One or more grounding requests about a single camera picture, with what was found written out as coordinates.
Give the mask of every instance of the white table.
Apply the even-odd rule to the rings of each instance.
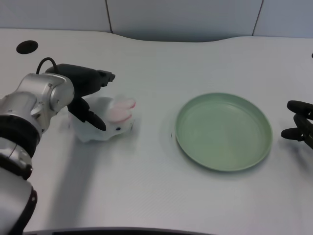
[[[31,54],[16,46],[35,40]],[[313,102],[313,39],[240,37],[210,43],[146,42],[101,32],[0,29],[0,95],[50,56],[111,71],[99,96],[137,100],[131,133],[82,144],[67,110],[52,119],[30,182],[38,193],[25,231],[151,227],[218,235],[311,235],[313,150],[280,137],[294,127],[289,100]],[[51,64],[46,62],[44,71]],[[226,92],[269,118],[268,158],[244,172],[205,169],[178,149],[175,116],[189,99]]]

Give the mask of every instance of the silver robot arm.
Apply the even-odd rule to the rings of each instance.
[[[21,234],[37,202],[26,181],[31,158],[50,119],[74,98],[65,76],[30,73],[0,100],[0,234]]]
[[[53,67],[39,74],[46,60]],[[111,72],[56,65],[45,58],[36,74],[28,74],[16,91],[0,100],[0,235],[22,234],[34,212],[37,193],[27,179],[33,170],[31,158],[51,118],[67,106],[82,122],[105,131],[103,120],[82,97],[114,78]]]

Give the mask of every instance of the white plush toy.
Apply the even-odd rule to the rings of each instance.
[[[82,142],[90,140],[107,141],[112,136],[130,130],[134,123],[131,109],[135,107],[134,99],[113,99],[108,97],[89,97],[85,101],[90,106],[90,111],[97,114],[107,126],[102,131],[89,122],[81,122],[77,117],[69,113],[70,126],[74,129],[76,136]]]

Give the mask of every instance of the green plate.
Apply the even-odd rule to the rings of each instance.
[[[263,160],[273,140],[268,119],[255,105],[231,94],[204,94],[179,112],[176,138],[194,161],[214,170],[237,171]]]

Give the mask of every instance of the pink bunny ear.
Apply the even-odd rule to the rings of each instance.
[[[132,109],[136,106],[136,101],[134,99],[119,100],[113,106],[122,109]]]
[[[124,122],[132,117],[131,111],[119,107],[113,107],[108,110],[107,119],[109,122]]]

